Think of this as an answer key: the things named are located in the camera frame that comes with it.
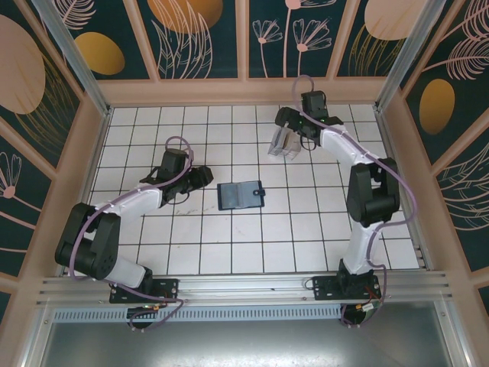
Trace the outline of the grey metal sheet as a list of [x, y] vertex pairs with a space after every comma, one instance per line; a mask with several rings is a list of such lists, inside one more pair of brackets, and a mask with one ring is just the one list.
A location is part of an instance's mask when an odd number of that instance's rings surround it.
[[55, 323], [28, 367], [469, 367], [429, 318], [349, 329], [335, 320]]

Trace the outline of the long aluminium rail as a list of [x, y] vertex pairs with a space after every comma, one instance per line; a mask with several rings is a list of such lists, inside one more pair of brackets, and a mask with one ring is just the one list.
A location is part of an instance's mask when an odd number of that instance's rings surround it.
[[[311, 274], [180, 276], [177, 295], [189, 306], [312, 304], [304, 285]], [[104, 307], [110, 288], [100, 281], [45, 278], [35, 295], [37, 305]], [[386, 302], [451, 300], [452, 289], [442, 271], [389, 271]]]

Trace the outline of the aluminium frame post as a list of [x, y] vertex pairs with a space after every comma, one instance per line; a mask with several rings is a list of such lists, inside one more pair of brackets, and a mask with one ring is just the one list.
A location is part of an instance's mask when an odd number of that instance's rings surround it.
[[382, 114], [397, 91], [416, 55], [422, 48], [432, 27], [439, 19], [446, 0], [427, 0], [393, 63], [380, 94], [375, 101], [374, 111]]
[[91, 100], [94, 102], [97, 110], [106, 117], [109, 112], [109, 104], [103, 96], [99, 85], [88, 68], [79, 48], [62, 22], [60, 16], [55, 9], [55, 5], [51, 0], [31, 0], [37, 13], [43, 18], [47, 29], [52, 34], [60, 49], [66, 55], [68, 63], [72, 66], [75, 74], [83, 84], [85, 91], [88, 93]]

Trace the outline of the short aluminium side rail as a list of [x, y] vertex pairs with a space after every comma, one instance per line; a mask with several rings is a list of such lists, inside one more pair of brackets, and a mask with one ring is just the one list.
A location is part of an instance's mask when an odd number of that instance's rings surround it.
[[424, 269], [426, 271], [432, 271], [433, 265], [429, 257], [429, 253], [421, 245], [414, 245], [413, 249], [416, 255], [419, 268]]

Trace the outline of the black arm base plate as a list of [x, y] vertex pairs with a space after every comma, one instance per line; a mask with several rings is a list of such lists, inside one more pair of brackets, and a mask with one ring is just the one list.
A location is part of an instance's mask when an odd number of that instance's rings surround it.
[[353, 282], [340, 281], [336, 276], [316, 276], [313, 280], [315, 300], [369, 300], [381, 298], [378, 277], [373, 275]]
[[137, 288], [112, 285], [108, 301], [110, 304], [163, 303], [163, 299], [177, 298], [178, 283], [176, 278], [166, 278], [143, 281]]

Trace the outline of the navy card holder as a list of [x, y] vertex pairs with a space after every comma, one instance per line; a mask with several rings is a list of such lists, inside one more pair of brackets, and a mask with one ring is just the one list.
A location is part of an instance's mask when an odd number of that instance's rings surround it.
[[260, 180], [218, 183], [219, 211], [264, 207], [265, 189]]

